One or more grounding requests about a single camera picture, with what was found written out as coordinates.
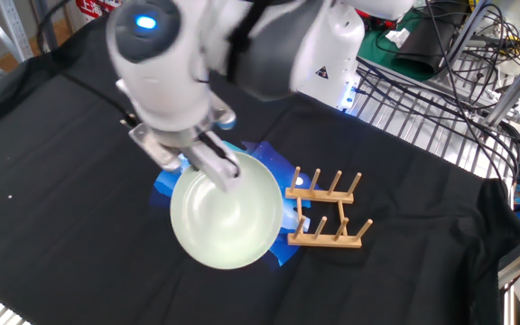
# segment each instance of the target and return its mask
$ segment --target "wooden peg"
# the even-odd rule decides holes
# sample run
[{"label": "wooden peg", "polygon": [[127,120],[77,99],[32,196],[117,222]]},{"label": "wooden peg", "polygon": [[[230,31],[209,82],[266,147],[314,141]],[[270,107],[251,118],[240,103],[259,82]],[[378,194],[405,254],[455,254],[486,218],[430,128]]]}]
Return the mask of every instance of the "wooden peg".
[{"label": "wooden peg", "polygon": [[292,185],[290,185],[290,189],[294,190],[296,187],[296,180],[298,179],[298,175],[300,174],[300,167],[296,167],[296,170],[294,171],[294,177],[292,177]]},{"label": "wooden peg", "polygon": [[347,193],[347,196],[352,194],[352,192],[354,191],[354,189],[357,187],[358,185],[358,182],[360,181],[360,178],[362,177],[362,174],[359,172],[357,174],[357,177],[354,178],[354,180],[352,181],[352,184],[350,184],[350,189],[348,189],[348,193]]},{"label": "wooden peg", "polygon": [[304,221],[306,221],[306,217],[302,216],[302,218],[298,221],[298,227],[296,228],[296,231],[294,231],[294,235],[292,238],[296,239],[298,235],[302,233],[302,227],[304,227]]},{"label": "wooden peg", "polygon": [[[342,220],[344,220],[344,206],[342,205],[342,201],[339,201],[339,216],[340,216],[340,223],[342,223]],[[348,236],[348,231],[346,228],[342,230],[342,235]]]},{"label": "wooden peg", "polygon": [[344,218],[342,220],[342,223],[340,224],[339,230],[336,232],[336,235],[334,235],[334,240],[339,240],[340,235],[342,235],[342,232],[344,231],[344,229],[346,229],[347,224],[348,224],[348,218]]},{"label": "wooden peg", "polygon": [[360,238],[367,232],[367,230],[370,227],[370,225],[372,225],[372,220],[371,219],[367,220],[367,222],[365,222],[365,225],[362,226],[360,231],[358,231],[357,235],[354,238],[354,241],[360,240]]},{"label": "wooden peg", "polygon": [[316,186],[316,181],[318,180],[319,176],[320,176],[320,168],[317,168],[316,172],[314,172],[314,177],[312,177],[311,191],[314,190],[314,187]]},{"label": "wooden peg", "polygon": [[318,238],[320,233],[322,232],[322,229],[324,228],[324,224],[326,224],[326,220],[328,220],[326,217],[322,217],[320,220],[320,224],[318,224],[318,227],[316,228],[316,232],[314,233],[314,240]]},{"label": "wooden peg", "polygon": [[334,188],[336,188],[336,184],[339,182],[340,175],[342,175],[341,171],[336,172],[336,176],[334,176],[334,181],[332,181],[332,184],[330,185],[330,189],[329,189],[329,193],[328,193],[329,195],[332,194],[332,192],[334,191]]},{"label": "wooden peg", "polygon": [[296,211],[298,212],[298,221],[302,218],[302,199],[296,198]]}]

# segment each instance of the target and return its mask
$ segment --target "wooden rack base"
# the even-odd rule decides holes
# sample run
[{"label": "wooden rack base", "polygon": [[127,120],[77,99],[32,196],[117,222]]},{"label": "wooden rack base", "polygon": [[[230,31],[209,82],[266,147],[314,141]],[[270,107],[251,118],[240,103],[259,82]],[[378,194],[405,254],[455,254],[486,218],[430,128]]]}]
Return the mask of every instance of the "wooden rack base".
[{"label": "wooden rack base", "polygon": [[288,234],[288,245],[313,246],[313,247],[338,247],[338,248],[360,248],[362,241],[355,240],[356,236],[340,236],[334,240],[334,235],[320,235],[314,239],[313,234],[300,234],[294,238],[294,234]]},{"label": "wooden rack base", "polygon": [[[358,231],[355,236],[349,236],[347,232],[348,218],[344,216],[343,204],[352,204],[354,202],[354,195],[352,194],[354,189],[357,187],[360,177],[360,173],[357,174],[355,179],[350,185],[348,192],[334,191],[337,183],[339,182],[341,171],[336,173],[334,181],[330,185],[328,190],[315,190],[316,181],[320,176],[320,169],[317,169],[314,173],[314,177],[311,181],[309,189],[296,189],[296,180],[300,174],[300,167],[296,167],[294,177],[292,178],[291,187],[286,189],[286,199],[296,199],[296,209],[298,211],[298,227],[293,234],[288,234],[288,245],[293,246],[316,246],[316,247],[337,247],[337,248],[360,248],[362,247],[362,236],[367,232],[372,220],[369,219],[365,225]],[[322,235],[320,232],[326,224],[327,218],[322,217],[320,224],[314,234],[304,234],[302,227],[306,217],[302,214],[302,200],[311,200],[318,202],[336,202],[339,205],[339,218],[340,227],[336,232],[336,235]]]}]

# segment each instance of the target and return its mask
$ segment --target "white bowl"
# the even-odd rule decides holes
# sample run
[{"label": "white bowl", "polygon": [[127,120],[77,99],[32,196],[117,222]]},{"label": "white bowl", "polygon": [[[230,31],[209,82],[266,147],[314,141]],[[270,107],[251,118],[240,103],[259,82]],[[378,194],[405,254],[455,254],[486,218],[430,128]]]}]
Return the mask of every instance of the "white bowl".
[{"label": "white bowl", "polygon": [[257,159],[236,153],[242,182],[230,193],[189,168],[172,194],[173,232],[186,252],[217,269],[253,263],[276,240],[283,199],[272,173]]}]

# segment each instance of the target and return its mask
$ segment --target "blue indicator light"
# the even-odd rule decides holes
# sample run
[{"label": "blue indicator light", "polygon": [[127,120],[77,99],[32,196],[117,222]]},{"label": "blue indicator light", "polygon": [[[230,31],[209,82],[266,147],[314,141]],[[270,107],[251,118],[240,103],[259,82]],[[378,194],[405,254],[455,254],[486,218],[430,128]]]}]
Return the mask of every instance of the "blue indicator light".
[{"label": "blue indicator light", "polygon": [[145,29],[154,29],[157,23],[155,19],[153,19],[152,17],[138,16],[137,18],[135,18],[135,24],[138,27],[142,27]]}]

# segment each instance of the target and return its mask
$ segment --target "warning sticker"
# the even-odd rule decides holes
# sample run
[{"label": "warning sticker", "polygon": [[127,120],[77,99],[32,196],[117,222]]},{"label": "warning sticker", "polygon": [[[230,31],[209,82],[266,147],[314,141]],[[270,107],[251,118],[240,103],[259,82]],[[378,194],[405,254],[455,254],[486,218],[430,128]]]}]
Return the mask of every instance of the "warning sticker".
[{"label": "warning sticker", "polygon": [[320,70],[316,71],[316,74],[325,79],[329,78],[329,73],[326,72],[326,67],[322,67]]}]

